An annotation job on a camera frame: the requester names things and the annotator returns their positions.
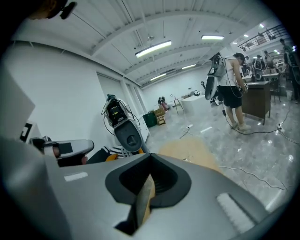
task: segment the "white ceiling beam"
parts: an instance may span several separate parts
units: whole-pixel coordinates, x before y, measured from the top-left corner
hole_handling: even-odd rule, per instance
[[[193,59],[188,59],[186,61],[178,62],[178,63],[172,64],[172,65],[169,65],[167,67],[163,67],[158,72],[163,73],[165,71],[171,70],[172,68],[185,67],[185,66],[191,65],[193,63],[197,63],[199,59],[200,59],[200,57],[197,57],[197,58],[193,58]],[[148,81],[150,78],[155,77],[156,75],[157,74],[155,72],[149,73],[144,77],[136,79],[136,82],[141,85],[143,82]]]
[[[84,51],[75,49],[75,48],[71,47],[70,44],[65,44],[61,41],[51,39],[50,37],[44,37],[44,36],[41,36],[41,37],[34,36],[33,37],[33,36],[27,36],[27,35],[14,35],[11,40],[12,41],[25,41],[25,42],[30,42],[30,43],[33,42],[33,43],[44,44],[44,45],[48,45],[48,46],[52,46],[52,47],[57,47],[57,48],[60,48],[62,50],[66,50],[66,51],[69,51],[71,53],[75,53],[77,55],[83,56],[83,57],[85,57],[89,60],[92,60],[93,62],[96,62],[96,63],[98,63],[98,64],[100,64],[100,65],[102,65],[102,66],[104,66],[108,69],[111,69],[116,74],[120,74],[121,75],[120,78],[125,75],[123,72],[121,72],[120,70],[118,70],[115,67],[111,66],[110,64],[107,64],[107,63],[103,62],[100,59],[96,59],[95,57],[90,56],[89,54],[87,54]],[[138,84],[136,81],[134,81],[134,80],[132,80],[128,77],[127,77],[127,79],[129,79],[133,83],[140,86],[140,84]]]
[[[182,53],[182,52],[189,51],[189,50],[197,50],[197,49],[201,49],[201,48],[207,48],[207,47],[211,47],[211,46],[212,46],[212,44],[197,44],[197,45],[188,46],[188,47],[181,47],[181,48],[173,49],[168,52],[164,52],[162,54],[156,55],[156,56],[154,56],[154,58],[155,58],[155,60],[159,60],[161,58],[164,58],[164,57],[167,57],[167,56],[170,56],[173,54]],[[148,58],[147,60],[142,61],[142,62],[134,65],[133,67],[127,69],[126,71],[124,71],[124,74],[125,75],[130,74],[133,71],[136,71],[137,69],[144,67],[145,65],[147,65],[151,62],[152,62],[152,58]]]
[[[229,21],[232,23],[237,23],[238,20],[231,18],[231,17],[227,17],[227,16],[223,16],[223,15],[219,15],[217,13],[211,13],[211,12],[201,12],[201,11],[175,11],[175,12],[166,12],[166,13],[161,13],[161,14],[155,14],[155,15],[151,15],[145,18],[145,21],[147,21],[147,23],[154,23],[155,21],[161,21],[164,20],[166,18],[170,18],[170,17],[178,17],[178,16],[185,16],[185,17],[202,17],[202,16],[210,16],[210,17],[214,17],[214,18],[219,18],[222,19],[224,21]],[[247,26],[246,23],[244,22],[239,22],[238,24],[242,25],[242,26]],[[106,46],[107,44],[111,43],[115,38],[120,38],[121,35],[130,33],[132,31],[135,31],[141,27],[144,26],[144,20],[140,19],[137,20],[133,23],[130,23],[118,30],[116,30],[115,32],[113,32],[111,35],[107,36],[105,39],[103,39],[98,45],[96,45],[92,51],[91,51],[91,56],[96,56],[97,54],[100,53],[101,49],[103,49],[104,46]]]

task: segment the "fluorescent light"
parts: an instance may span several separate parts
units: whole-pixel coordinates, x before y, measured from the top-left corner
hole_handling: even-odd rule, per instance
[[[189,66],[183,67],[182,69],[191,68],[191,67],[194,67],[194,66],[196,66],[196,64],[193,64],[193,65],[189,65]]]
[[[156,51],[156,50],[158,50],[160,48],[170,46],[171,44],[172,44],[171,40],[163,42],[163,43],[159,43],[159,44],[153,45],[151,47],[148,47],[148,48],[146,48],[144,50],[141,50],[140,52],[137,52],[135,55],[136,55],[136,57],[139,58],[139,57],[142,57],[142,56],[144,56],[144,55],[146,55],[148,53]]]
[[[223,40],[224,36],[211,36],[211,35],[203,35],[201,37],[202,40],[207,40],[207,39],[216,39],[216,40]]]
[[[150,79],[150,81],[153,81],[153,80],[158,79],[158,78],[160,78],[160,77],[163,77],[163,76],[165,76],[165,75],[166,75],[166,73],[164,73],[164,74],[162,74],[162,75],[159,75],[159,76],[157,76],[157,77],[153,77],[153,78]]]

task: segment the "black shorts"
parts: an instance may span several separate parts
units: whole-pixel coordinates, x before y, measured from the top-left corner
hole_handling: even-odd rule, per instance
[[[218,86],[217,90],[222,95],[225,106],[231,108],[242,106],[242,94],[236,86]]]

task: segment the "white table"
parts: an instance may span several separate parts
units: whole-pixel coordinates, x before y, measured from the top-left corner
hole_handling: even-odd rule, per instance
[[[190,114],[202,114],[210,111],[210,102],[205,99],[204,95],[201,96],[191,96],[186,99],[180,100],[180,103],[185,111],[185,113]]]

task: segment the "white t-shirt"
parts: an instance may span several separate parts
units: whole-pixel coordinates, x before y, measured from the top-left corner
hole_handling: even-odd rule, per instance
[[[225,74],[221,80],[219,81],[219,86],[228,86],[228,87],[235,87],[236,80],[233,73],[233,66],[230,64],[230,59],[235,59],[234,57],[225,59],[227,74]]]

